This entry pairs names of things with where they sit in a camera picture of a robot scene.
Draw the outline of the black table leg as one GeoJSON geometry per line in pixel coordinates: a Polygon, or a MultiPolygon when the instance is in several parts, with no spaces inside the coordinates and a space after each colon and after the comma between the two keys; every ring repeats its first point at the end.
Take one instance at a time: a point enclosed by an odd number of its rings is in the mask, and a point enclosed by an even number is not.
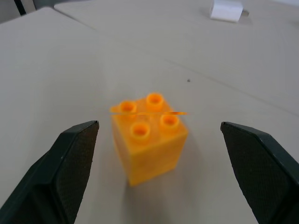
{"type": "Polygon", "coordinates": [[[21,0],[14,0],[14,3],[15,3],[15,5],[16,5],[19,13],[20,13],[20,16],[25,15],[26,14],[26,10],[25,10],[25,8],[24,8],[24,6],[22,4],[22,1],[21,0]]]}

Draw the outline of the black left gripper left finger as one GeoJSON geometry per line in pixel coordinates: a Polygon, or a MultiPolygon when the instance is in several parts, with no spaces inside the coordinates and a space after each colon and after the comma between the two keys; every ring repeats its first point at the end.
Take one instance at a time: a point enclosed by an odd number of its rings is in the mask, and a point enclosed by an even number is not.
{"type": "Polygon", "coordinates": [[[99,122],[60,133],[0,208],[0,224],[74,224],[89,180],[99,122]]]}

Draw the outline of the white power adapter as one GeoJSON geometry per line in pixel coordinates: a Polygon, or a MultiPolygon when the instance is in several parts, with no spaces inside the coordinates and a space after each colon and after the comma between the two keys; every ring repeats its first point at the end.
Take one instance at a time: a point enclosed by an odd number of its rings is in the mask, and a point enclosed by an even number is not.
{"type": "Polygon", "coordinates": [[[209,18],[217,21],[237,23],[242,16],[248,17],[249,11],[234,0],[213,0],[209,11],[209,18]]]}

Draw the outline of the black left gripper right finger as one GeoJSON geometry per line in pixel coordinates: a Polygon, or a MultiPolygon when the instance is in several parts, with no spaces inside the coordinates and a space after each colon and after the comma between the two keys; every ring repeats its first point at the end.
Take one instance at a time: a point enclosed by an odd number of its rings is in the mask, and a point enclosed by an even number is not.
{"type": "Polygon", "coordinates": [[[299,224],[299,163],[268,133],[222,122],[239,187],[259,224],[299,224]]]}

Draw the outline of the orange studded building cube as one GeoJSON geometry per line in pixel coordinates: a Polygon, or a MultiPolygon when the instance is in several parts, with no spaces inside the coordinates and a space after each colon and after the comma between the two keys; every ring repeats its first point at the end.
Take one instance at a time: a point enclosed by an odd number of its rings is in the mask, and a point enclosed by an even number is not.
{"type": "Polygon", "coordinates": [[[176,167],[188,129],[162,94],[121,101],[110,113],[115,150],[131,186],[176,167]]]}

